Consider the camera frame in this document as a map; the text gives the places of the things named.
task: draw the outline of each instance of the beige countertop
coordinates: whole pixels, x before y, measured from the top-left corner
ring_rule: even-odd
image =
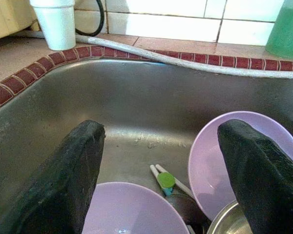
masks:
[[[100,38],[133,45],[144,49],[191,52],[210,55],[239,56],[259,59],[280,59],[270,55],[263,46],[219,44],[189,40],[143,38],[135,36],[100,34]],[[78,43],[76,47],[88,44]],[[0,81],[19,69],[54,51],[47,47],[44,39],[13,38],[0,39]]]

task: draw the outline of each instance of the green bottle cap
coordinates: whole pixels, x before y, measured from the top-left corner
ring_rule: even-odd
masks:
[[[163,188],[171,188],[175,185],[175,177],[168,172],[159,173],[157,180]]]

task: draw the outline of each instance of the green bottle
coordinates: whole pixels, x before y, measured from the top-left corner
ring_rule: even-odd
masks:
[[[269,36],[266,50],[293,59],[293,0],[285,0]]]

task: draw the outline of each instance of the lavender plastic plate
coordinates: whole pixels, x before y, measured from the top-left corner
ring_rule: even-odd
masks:
[[[82,234],[189,234],[175,209],[160,195],[125,182],[98,184]]]
[[[249,111],[230,112],[213,119],[196,137],[188,163],[191,190],[210,220],[214,220],[226,205],[236,200],[217,137],[218,126],[233,118],[243,120],[269,136],[293,160],[293,137],[275,120]]]

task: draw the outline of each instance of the stainless steel sink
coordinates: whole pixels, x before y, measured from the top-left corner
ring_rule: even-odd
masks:
[[[161,164],[188,185],[195,136],[214,117],[236,110],[268,115],[293,135],[293,79],[112,59],[57,68],[0,109],[0,214],[86,119],[106,129],[98,182],[128,181],[160,193],[149,165]]]

